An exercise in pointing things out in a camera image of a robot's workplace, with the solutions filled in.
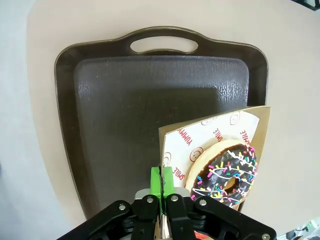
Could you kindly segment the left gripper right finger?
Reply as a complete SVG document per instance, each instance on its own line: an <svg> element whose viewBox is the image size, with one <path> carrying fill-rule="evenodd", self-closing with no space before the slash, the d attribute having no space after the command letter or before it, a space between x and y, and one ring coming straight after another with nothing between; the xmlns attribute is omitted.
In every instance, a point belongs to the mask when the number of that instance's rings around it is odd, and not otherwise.
<svg viewBox="0 0 320 240"><path fill-rule="evenodd" d="M276 231L209 196L192 200L175 187L171 167L161 169L163 211L172 239L195 240L196 233L214 240L275 240Z"/></svg>

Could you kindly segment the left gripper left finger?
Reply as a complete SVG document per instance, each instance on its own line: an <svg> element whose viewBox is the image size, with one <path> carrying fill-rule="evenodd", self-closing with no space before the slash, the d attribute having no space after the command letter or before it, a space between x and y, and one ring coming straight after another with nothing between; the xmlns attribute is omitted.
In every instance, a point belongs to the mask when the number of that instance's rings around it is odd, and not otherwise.
<svg viewBox="0 0 320 240"><path fill-rule="evenodd" d="M161 168L152 167L150 188L137 191L133 203L117 200L59 239L154 240L160 220L161 193Z"/></svg>

